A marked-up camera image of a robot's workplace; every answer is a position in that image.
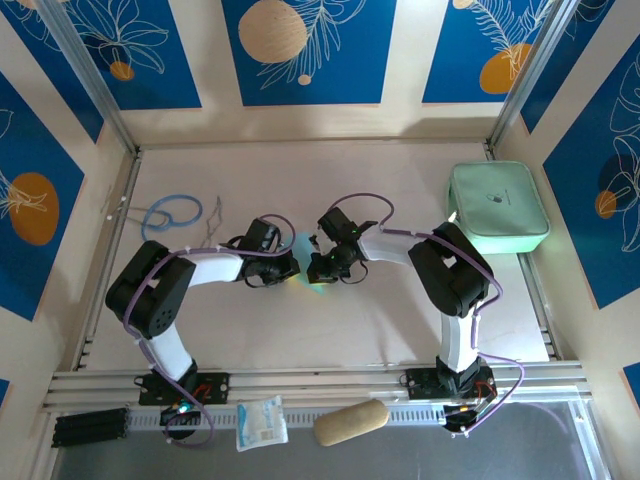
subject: blue cable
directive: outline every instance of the blue cable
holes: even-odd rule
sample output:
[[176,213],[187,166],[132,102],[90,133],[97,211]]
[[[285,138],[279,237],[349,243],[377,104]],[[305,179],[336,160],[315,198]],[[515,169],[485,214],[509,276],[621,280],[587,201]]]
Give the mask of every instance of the blue cable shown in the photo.
[[[195,216],[190,220],[186,220],[184,222],[174,221],[173,215],[171,215],[169,212],[165,210],[158,210],[158,207],[160,207],[161,205],[164,205],[167,202],[171,202],[173,200],[189,200],[190,202],[195,203],[198,207],[198,213],[196,213]],[[202,216],[202,211],[203,211],[202,202],[200,202],[200,200],[198,200],[196,197],[192,197],[191,195],[184,195],[184,194],[167,195],[166,197],[162,197],[160,200],[158,200],[153,205],[151,205],[151,207],[149,207],[149,209],[147,210],[147,213],[142,219],[142,222],[140,223],[140,235],[142,235],[142,239],[146,242],[148,240],[147,234],[146,234],[147,229],[154,232],[165,232],[170,228],[188,227],[196,223],[198,220],[200,220],[200,217]],[[151,219],[151,216],[154,213],[164,216],[167,219],[167,221],[163,222],[160,225],[149,225],[149,220]]]

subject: white plastic bag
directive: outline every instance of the white plastic bag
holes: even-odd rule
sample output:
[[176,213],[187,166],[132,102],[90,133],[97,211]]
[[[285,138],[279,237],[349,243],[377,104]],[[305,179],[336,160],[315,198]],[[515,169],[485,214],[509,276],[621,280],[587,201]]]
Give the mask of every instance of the white plastic bag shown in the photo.
[[236,447],[239,452],[288,441],[282,397],[238,403]]

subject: mint green case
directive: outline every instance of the mint green case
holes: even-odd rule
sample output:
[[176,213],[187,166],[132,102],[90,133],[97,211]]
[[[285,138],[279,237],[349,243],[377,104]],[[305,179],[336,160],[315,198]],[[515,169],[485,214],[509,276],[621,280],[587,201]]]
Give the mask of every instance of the mint green case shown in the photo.
[[534,250],[549,234],[531,172],[519,162],[462,163],[453,167],[447,212],[483,254]]

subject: purple cable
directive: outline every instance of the purple cable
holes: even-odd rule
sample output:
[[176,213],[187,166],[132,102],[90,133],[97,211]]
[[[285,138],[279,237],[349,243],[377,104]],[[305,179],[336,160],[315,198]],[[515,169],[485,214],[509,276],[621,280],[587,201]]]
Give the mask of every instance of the purple cable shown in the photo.
[[[472,315],[472,328],[471,328],[471,347],[473,349],[477,349],[477,343],[478,343],[478,320],[479,320],[479,314],[482,310],[484,310],[485,308],[487,308],[489,305],[494,304],[495,302],[497,302],[500,297],[502,297],[504,290],[502,289],[502,286],[500,285],[500,283],[498,283],[498,281],[495,279],[495,277],[493,275],[491,275],[482,265],[480,265],[476,260],[474,260],[473,258],[471,258],[467,253],[463,252],[462,250],[460,250],[458,247],[456,247],[455,245],[452,245],[451,243],[447,242],[446,240],[433,235],[431,233],[421,233],[421,232],[416,232],[416,233],[412,233],[409,230],[397,230],[397,229],[392,229],[392,228],[385,228],[384,224],[393,216],[393,214],[395,213],[395,206],[393,205],[393,202],[391,202],[391,200],[389,200],[388,198],[379,195],[377,193],[368,193],[368,192],[363,192],[363,193],[353,193],[351,195],[345,195],[342,198],[339,198],[338,200],[336,200],[333,205],[331,205],[331,207],[329,207],[328,210],[331,210],[333,207],[335,207],[336,205],[338,205],[340,202],[347,200],[349,198],[353,198],[353,197],[373,197],[373,198],[377,198],[379,200],[382,200],[383,202],[385,202],[387,205],[389,205],[389,208],[391,209],[391,211],[389,212],[389,214],[384,217],[381,221],[380,221],[380,231],[382,233],[386,233],[389,235],[404,235],[404,236],[411,236],[411,237],[415,237],[415,238],[426,238],[429,240],[432,240],[440,245],[442,245],[443,247],[447,248],[448,250],[450,250],[451,252],[453,252],[454,254],[456,254],[457,256],[459,256],[460,258],[462,258],[465,262],[467,262],[469,265],[471,265],[473,268],[475,268],[483,277],[485,277],[489,283],[491,283],[491,285],[493,285],[496,289],[496,295],[494,297],[492,297],[491,299],[489,299],[488,301],[484,302],[482,305],[480,305],[480,307],[478,307],[475,312]],[[518,378],[518,381],[515,383],[515,385],[513,387],[511,387],[511,390],[509,390],[504,397],[502,397],[500,399],[500,401],[498,401],[498,403],[491,409],[489,410],[480,420],[478,420],[473,426],[471,426],[465,433],[469,434],[471,433],[473,430],[475,430],[477,427],[479,427],[482,423],[485,422],[485,420],[487,420],[491,415],[493,415],[498,408],[500,408],[508,399],[509,397],[511,397],[511,395],[513,395],[513,392],[515,392],[515,390],[522,385],[522,382],[524,381],[524,376],[525,376],[525,370],[524,370],[524,366],[520,363],[517,362],[516,360],[511,360],[509,358],[504,358],[504,357],[498,357],[495,355],[489,355],[486,353],[481,353],[478,352],[478,356],[480,358],[483,358],[485,361],[487,360],[495,360],[495,361],[499,361],[499,362],[506,362],[506,363],[511,363],[512,365],[517,366],[520,369],[520,377]]]
[[296,230],[293,227],[293,224],[289,220],[287,220],[285,217],[283,217],[282,215],[278,215],[277,213],[270,213],[270,214],[263,215],[263,216],[260,217],[260,219],[266,219],[266,218],[277,218],[279,220],[282,220],[291,229],[291,242],[289,243],[289,245],[286,248],[284,248],[283,250],[277,251],[277,252],[250,252],[250,251],[245,251],[245,250],[234,250],[234,249],[231,249],[231,248],[209,247],[209,248],[183,249],[183,250],[178,250],[176,252],[172,252],[169,255],[167,255],[166,257],[163,257],[158,263],[156,263],[153,266],[153,268],[149,271],[147,276],[144,278],[144,280],[142,280],[142,283],[140,284],[140,286],[138,287],[136,292],[131,297],[131,301],[129,302],[129,305],[127,306],[127,309],[124,312],[124,316],[122,317],[122,324],[124,326],[124,329],[126,330],[126,332],[129,335],[133,336],[136,340],[140,341],[140,343],[139,343],[140,350],[142,351],[142,354],[145,356],[147,361],[151,365],[153,365],[153,369],[156,372],[158,372],[158,374],[162,378],[164,378],[173,388],[175,388],[184,398],[186,398],[187,401],[189,401],[190,403],[195,405],[196,408],[202,412],[202,414],[204,415],[205,419],[207,420],[207,422],[209,422],[209,425],[211,426],[211,428],[209,430],[209,436],[207,437],[206,440],[204,440],[201,443],[187,444],[187,443],[179,443],[179,442],[172,441],[173,439],[171,439],[169,437],[169,426],[170,426],[171,422],[168,422],[167,426],[165,427],[165,430],[164,430],[164,435],[167,438],[167,440],[170,441],[170,443],[172,443],[173,445],[176,445],[178,447],[199,448],[199,447],[202,447],[202,446],[208,444],[211,441],[211,439],[213,438],[213,431],[214,431],[213,417],[207,411],[207,409],[205,408],[205,406],[202,403],[200,403],[198,400],[196,400],[193,395],[191,395],[184,388],[182,388],[182,386],[180,384],[178,384],[178,382],[173,380],[159,365],[157,365],[156,359],[153,357],[153,354],[151,353],[151,351],[149,350],[147,345],[144,342],[141,341],[141,340],[143,340],[142,335],[137,330],[135,330],[134,328],[132,328],[129,325],[129,321],[131,319],[131,313],[133,312],[133,308],[135,307],[136,303],[138,303],[138,300],[140,300],[140,297],[142,296],[142,293],[144,292],[144,289],[153,280],[153,277],[160,271],[160,269],[164,265],[167,264],[167,262],[169,262],[171,259],[173,259],[175,257],[186,256],[186,255],[212,254],[212,253],[231,253],[231,254],[234,254],[234,255],[244,254],[244,255],[251,255],[251,256],[254,256],[254,257],[278,257],[280,255],[284,255],[285,253],[288,253],[293,248],[293,244],[294,244],[294,242],[296,240]]

